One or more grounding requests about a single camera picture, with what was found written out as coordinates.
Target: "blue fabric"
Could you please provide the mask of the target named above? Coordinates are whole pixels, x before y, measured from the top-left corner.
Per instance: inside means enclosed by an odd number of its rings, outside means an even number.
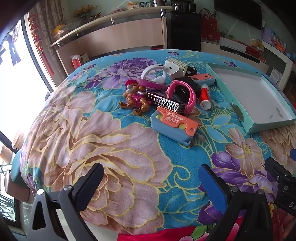
[[[264,189],[268,202],[273,202],[277,182],[266,173],[264,160],[277,154],[282,165],[295,173],[296,165],[287,158],[295,142],[295,126],[246,134],[217,85],[210,86],[213,107],[205,111],[197,104],[193,110],[190,118],[199,126],[189,147],[151,129],[156,106],[141,116],[120,108],[120,102],[126,102],[125,82],[139,79],[145,67],[164,64],[169,58],[195,67],[200,74],[207,63],[214,63],[268,78],[246,63],[195,51],[150,50],[93,60],[50,95],[32,125],[21,160],[26,183],[35,190],[59,191],[85,175],[92,163],[102,162],[105,182],[82,212],[83,218],[130,234],[216,223],[222,213],[215,210],[200,184],[197,170],[202,164],[241,191]],[[162,71],[149,77],[160,75]],[[111,205],[114,200],[122,200],[117,202],[117,215]]]
[[[18,184],[19,186],[23,188],[29,188],[25,181],[23,180],[20,172],[20,155],[21,155],[22,149],[20,149],[17,154],[15,155],[14,159],[12,160],[11,164],[11,180]]]

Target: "potted flower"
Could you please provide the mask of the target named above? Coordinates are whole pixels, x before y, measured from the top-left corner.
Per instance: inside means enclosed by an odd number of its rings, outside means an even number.
[[[87,5],[82,6],[80,9],[76,9],[73,13],[73,17],[80,18],[82,22],[87,22],[90,19],[90,12],[97,9],[98,6]]]

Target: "red decoration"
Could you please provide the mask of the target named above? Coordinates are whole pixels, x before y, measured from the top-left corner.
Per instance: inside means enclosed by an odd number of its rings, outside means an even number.
[[[46,56],[45,53],[43,52],[43,47],[42,47],[42,39],[39,37],[39,35],[37,34],[39,31],[39,26],[37,24],[35,24],[35,20],[36,20],[36,15],[33,13],[30,13],[29,15],[29,23],[30,23],[30,29],[31,29],[31,34],[33,36],[34,39],[34,43],[36,48],[39,50],[40,52],[40,56],[41,59],[46,67],[46,69],[48,70],[48,72],[51,75],[54,75],[54,71],[52,70]]]

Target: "greek key pattern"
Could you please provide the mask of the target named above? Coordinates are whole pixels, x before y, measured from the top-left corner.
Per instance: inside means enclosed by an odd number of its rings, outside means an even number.
[[[146,94],[147,94],[147,100],[150,100],[152,103],[162,106],[164,108],[167,108],[173,112],[178,113],[181,111],[181,109],[183,107],[182,105],[180,105],[174,101],[165,99],[161,96],[157,96],[157,95],[154,95],[151,93],[146,93]]]

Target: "curtain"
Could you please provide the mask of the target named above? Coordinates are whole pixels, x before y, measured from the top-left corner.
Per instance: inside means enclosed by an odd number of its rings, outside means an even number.
[[[40,32],[43,35],[43,45],[42,47],[47,48],[51,57],[49,63],[54,63],[58,74],[61,76],[62,82],[66,77],[66,72],[57,56],[56,50],[57,45],[50,47],[50,45],[55,41],[52,37],[52,31],[54,28],[60,24],[65,24],[65,19],[62,13],[62,6],[60,0],[41,0],[36,4],[37,20],[39,22]]]

